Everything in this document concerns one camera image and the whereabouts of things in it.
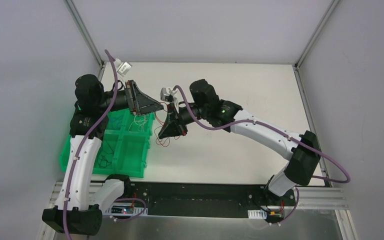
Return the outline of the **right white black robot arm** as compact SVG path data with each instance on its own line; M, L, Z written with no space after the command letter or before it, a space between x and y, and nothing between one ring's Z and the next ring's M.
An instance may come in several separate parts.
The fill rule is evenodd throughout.
M191 83L189 91L193 101L183 99L180 102L176 94L183 95L184 92L179 86L161 89L160 98L168 105L166 119L157 135L159 139L185 136L188 124L205 120L209 125L202 127L207 130L242 135L270 148L288 161L269 179L264 189L264 200L270 205L282 201L284 194L293 187L310 183L321 158L315 133L307 130L300 134L270 125L242 106L219 98L205 79Z

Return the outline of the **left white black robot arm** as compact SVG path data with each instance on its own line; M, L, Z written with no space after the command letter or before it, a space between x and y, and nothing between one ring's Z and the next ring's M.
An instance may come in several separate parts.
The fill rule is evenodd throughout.
M130 178L112 174L103 186L90 194L93 166L102 146L109 117L108 113L128 110L134 116L161 111L164 107L156 99L143 93L133 80L123 89L118 83L110 91L93 74L85 74L75 81L75 111L70 121L70 152L62 188L52 208L42 213L42 220L68 239L72 235L96 235L102 225L104 211L117 199L127 202L132 198Z

